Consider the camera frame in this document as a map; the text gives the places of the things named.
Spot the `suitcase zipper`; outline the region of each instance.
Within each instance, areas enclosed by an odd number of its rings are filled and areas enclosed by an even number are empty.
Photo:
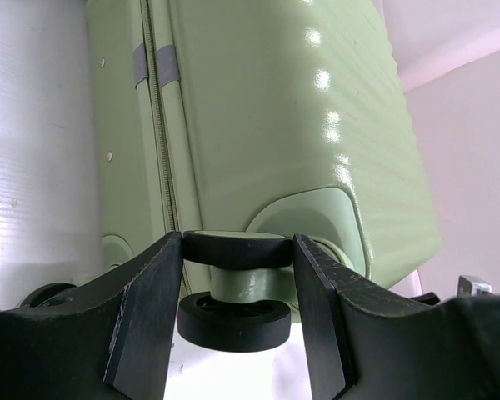
[[[148,85],[150,87],[150,98],[152,102],[154,132],[156,133],[157,163],[159,164],[159,175],[161,180],[163,216],[165,219],[165,230],[169,232],[179,230],[178,212],[176,209],[176,196],[174,194],[170,153],[168,151],[167,131],[165,129],[163,100],[156,68],[156,43],[153,35],[152,15],[150,10],[149,1],[141,0],[142,30],[147,54]],[[180,297],[183,298],[190,293],[191,286],[187,268],[184,266]]]

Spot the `suitcase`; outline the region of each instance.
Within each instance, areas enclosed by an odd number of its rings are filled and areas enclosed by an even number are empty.
[[[105,268],[171,230],[304,233],[385,288],[437,251],[370,0],[90,0],[87,18]],[[250,303],[270,280],[187,263],[181,294]]]

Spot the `gray strap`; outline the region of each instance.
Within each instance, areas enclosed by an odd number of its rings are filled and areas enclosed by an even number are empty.
[[[141,43],[133,51],[133,80],[135,88],[139,83],[148,78],[147,51]]]
[[[169,44],[157,51],[157,76],[161,88],[172,81],[180,80],[176,48]]]

